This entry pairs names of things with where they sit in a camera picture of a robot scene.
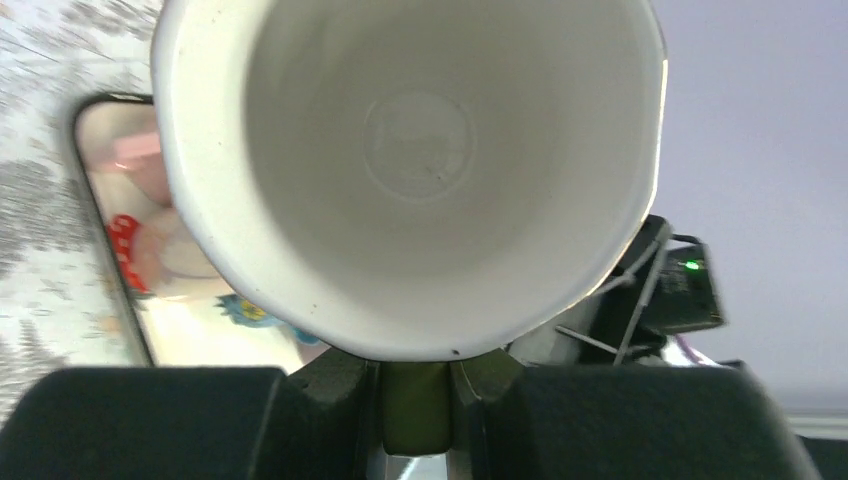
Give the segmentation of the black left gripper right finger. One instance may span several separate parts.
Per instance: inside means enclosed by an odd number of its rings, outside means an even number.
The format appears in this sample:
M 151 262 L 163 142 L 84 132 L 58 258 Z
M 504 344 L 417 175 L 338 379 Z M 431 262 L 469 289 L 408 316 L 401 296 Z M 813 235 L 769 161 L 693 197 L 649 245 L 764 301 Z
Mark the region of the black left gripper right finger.
M 816 479 L 743 368 L 526 367 L 493 351 L 450 367 L 459 479 Z

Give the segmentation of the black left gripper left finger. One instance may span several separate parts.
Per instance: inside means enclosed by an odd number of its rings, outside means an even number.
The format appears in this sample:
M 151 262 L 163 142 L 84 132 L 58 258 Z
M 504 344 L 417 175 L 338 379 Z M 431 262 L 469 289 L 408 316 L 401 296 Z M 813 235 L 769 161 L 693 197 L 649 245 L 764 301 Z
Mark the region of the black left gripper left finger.
M 54 371 L 1 431 L 5 479 L 361 479 L 372 365 Z

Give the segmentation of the blue dotted mug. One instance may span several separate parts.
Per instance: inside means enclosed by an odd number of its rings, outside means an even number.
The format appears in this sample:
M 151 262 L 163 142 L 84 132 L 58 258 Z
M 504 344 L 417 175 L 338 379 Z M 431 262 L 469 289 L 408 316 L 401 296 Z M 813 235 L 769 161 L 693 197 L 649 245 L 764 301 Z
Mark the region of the blue dotted mug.
M 317 337 L 270 315 L 262 308 L 235 293 L 217 296 L 215 307 L 221 310 L 222 316 L 228 318 L 235 325 L 248 328 L 283 327 L 293 333 L 296 340 L 304 345 L 314 346 L 321 342 Z

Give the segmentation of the green octagonal mug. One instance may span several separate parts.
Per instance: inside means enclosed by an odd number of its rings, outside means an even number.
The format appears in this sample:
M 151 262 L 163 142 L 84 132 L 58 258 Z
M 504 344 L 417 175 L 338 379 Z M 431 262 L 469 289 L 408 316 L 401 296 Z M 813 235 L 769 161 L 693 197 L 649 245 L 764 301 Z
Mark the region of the green octagonal mug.
M 387 452 L 450 444 L 445 365 L 595 292 L 657 190 L 648 1 L 167 1 L 173 201 L 241 296 L 389 366 Z

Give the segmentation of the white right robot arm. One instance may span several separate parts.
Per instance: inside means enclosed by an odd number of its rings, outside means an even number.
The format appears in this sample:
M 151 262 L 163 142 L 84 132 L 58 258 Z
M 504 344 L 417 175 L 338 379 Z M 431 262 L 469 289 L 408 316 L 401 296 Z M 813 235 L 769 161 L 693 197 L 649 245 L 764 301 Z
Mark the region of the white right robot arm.
M 650 215 L 595 292 L 505 349 L 526 365 L 659 363 L 725 323 L 706 244 Z

